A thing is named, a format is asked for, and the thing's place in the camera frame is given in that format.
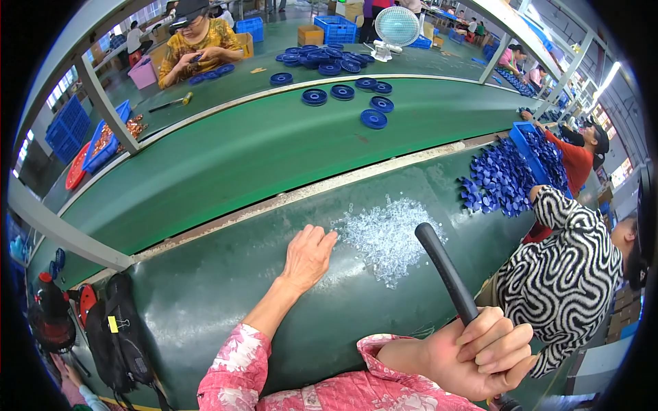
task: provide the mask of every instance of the pink floral shirt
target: pink floral shirt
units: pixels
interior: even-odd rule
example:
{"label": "pink floral shirt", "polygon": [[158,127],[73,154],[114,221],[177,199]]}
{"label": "pink floral shirt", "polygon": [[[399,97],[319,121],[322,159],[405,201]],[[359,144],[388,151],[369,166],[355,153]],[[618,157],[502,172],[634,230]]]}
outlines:
{"label": "pink floral shirt", "polygon": [[463,397],[446,393],[421,375],[390,370],[375,356],[399,337],[376,334],[357,343],[368,371],[346,372],[302,389],[259,395],[267,378],[270,340],[257,329],[238,324],[201,380],[199,411],[339,410],[473,411],[482,410]]}

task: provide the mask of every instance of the red stool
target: red stool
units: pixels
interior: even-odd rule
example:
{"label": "red stool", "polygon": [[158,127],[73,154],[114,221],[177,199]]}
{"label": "red stool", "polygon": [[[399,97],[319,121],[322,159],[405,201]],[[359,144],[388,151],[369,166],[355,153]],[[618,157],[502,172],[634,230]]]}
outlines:
{"label": "red stool", "polygon": [[128,56],[128,62],[130,63],[130,68],[135,67],[135,64],[137,64],[141,60],[141,51],[137,50],[134,53],[130,54]]}

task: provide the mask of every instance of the red plastic tray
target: red plastic tray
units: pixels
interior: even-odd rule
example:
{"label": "red plastic tray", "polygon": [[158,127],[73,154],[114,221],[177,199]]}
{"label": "red plastic tray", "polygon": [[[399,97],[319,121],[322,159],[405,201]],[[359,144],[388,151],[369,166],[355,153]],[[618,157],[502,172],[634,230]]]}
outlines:
{"label": "red plastic tray", "polygon": [[82,163],[84,162],[84,158],[87,155],[89,144],[91,144],[91,142],[85,144],[78,155],[76,155],[76,158],[73,159],[71,168],[68,170],[68,174],[66,175],[67,190],[73,190],[75,187],[77,187],[78,184],[80,184],[82,181],[84,175],[87,174],[87,172],[82,169]]}

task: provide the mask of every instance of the hammer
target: hammer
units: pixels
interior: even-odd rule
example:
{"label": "hammer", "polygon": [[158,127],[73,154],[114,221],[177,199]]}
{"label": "hammer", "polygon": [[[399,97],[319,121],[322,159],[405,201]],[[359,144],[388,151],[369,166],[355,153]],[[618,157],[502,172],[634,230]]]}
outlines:
{"label": "hammer", "polygon": [[176,103],[183,103],[183,105],[187,105],[190,102],[191,98],[192,98],[192,92],[188,91],[188,93],[185,94],[185,97],[183,97],[182,99],[171,100],[169,103],[165,103],[165,104],[161,104],[159,106],[151,107],[149,109],[149,112],[154,112],[156,110],[160,110],[160,109],[163,109],[165,107],[169,107],[170,105],[176,104]]}

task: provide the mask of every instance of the black handle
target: black handle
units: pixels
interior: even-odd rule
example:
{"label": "black handle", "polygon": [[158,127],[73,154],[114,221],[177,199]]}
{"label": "black handle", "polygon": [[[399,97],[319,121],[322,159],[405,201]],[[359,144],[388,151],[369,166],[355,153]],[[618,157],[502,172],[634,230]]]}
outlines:
{"label": "black handle", "polygon": [[450,257],[448,257],[443,244],[441,244],[439,236],[436,235],[434,228],[429,223],[420,223],[416,227],[415,233],[416,238],[418,238],[422,247],[427,251],[427,254],[432,259],[439,275],[443,279],[445,288],[448,290],[450,299],[455,305],[461,321],[465,326],[468,325],[469,322],[478,316],[478,308],[466,285],[461,281],[455,266],[450,261]]}

